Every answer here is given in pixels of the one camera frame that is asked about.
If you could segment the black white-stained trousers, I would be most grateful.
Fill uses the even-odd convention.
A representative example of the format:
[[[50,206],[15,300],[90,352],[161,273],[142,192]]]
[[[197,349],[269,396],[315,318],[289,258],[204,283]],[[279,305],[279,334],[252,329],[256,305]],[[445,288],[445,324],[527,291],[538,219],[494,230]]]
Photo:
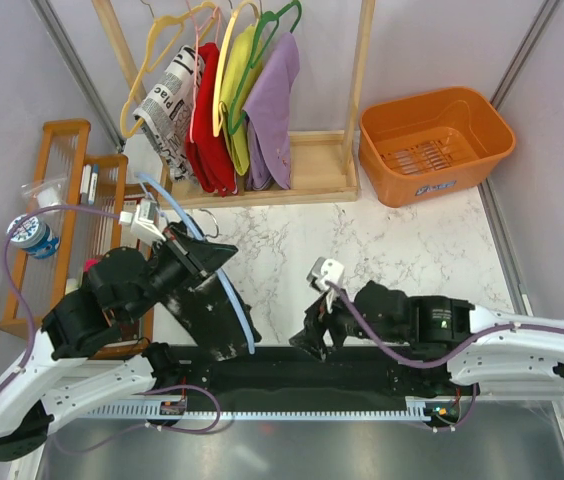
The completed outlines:
[[[168,292],[160,303],[213,360],[225,361],[249,354],[243,328],[216,274],[195,288]]]

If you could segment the light blue hanger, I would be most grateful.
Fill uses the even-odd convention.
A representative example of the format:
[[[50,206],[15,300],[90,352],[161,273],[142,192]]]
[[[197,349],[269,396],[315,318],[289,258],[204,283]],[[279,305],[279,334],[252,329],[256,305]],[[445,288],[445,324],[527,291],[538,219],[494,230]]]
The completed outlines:
[[[202,261],[206,261],[208,265],[205,267],[205,269],[208,271],[213,271],[218,277],[239,322],[240,328],[246,341],[247,352],[249,355],[253,355],[255,353],[256,346],[253,329],[251,328],[251,325],[249,324],[249,321],[247,319],[245,307],[242,305],[240,299],[238,298],[236,290],[234,289],[227,274],[223,270],[223,265],[235,253],[235,250],[231,250],[227,246],[221,246],[219,244],[212,244],[211,242],[208,242],[202,230],[194,222],[192,217],[166,190],[166,188],[163,187],[152,176],[145,172],[136,172],[135,177],[142,185],[148,184],[149,186],[151,186],[159,195],[161,195],[166,200],[167,204],[177,213],[184,225],[190,231],[193,239],[198,243],[199,247],[201,247],[205,251],[204,257],[200,259],[200,263],[202,263]]]

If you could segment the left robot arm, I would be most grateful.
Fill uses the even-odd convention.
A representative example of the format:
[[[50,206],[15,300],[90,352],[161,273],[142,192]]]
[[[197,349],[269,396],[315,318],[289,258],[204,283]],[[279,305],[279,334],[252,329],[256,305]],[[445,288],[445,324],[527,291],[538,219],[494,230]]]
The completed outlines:
[[[219,278],[234,245],[189,236],[171,222],[149,256],[129,247],[108,251],[43,318],[33,347],[0,378],[0,462],[43,445],[73,419],[128,395],[170,393],[184,377],[166,343],[151,342],[104,374],[57,388],[69,370],[114,343],[125,324],[160,304],[214,361],[249,352],[251,320],[241,321]]]

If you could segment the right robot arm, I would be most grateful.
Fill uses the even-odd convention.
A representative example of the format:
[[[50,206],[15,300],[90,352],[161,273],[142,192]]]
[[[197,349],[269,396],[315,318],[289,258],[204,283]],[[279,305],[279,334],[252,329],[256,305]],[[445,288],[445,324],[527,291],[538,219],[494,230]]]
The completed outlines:
[[[372,341],[422,386],[564,381],[564,320],[509,314],[441,295],[409,296],[368,282],[354,297],[328,287],[290,344],[320,361],[349,338]]]

